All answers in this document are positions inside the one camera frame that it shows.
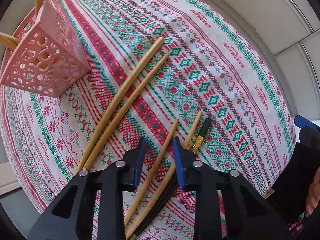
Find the person right hand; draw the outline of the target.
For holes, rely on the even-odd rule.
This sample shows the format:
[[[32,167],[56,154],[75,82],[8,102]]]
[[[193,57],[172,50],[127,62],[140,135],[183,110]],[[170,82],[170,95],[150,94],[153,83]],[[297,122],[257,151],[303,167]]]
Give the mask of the person right hand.
[[[320,198],[320,168],[315,173],[315,176],[313,178],[313,182],[310,184],[309,187],[309,194],[306,199],[306,213],[308,215],[311,215],[314,211],[314,209],[317,207],[319,203]]]

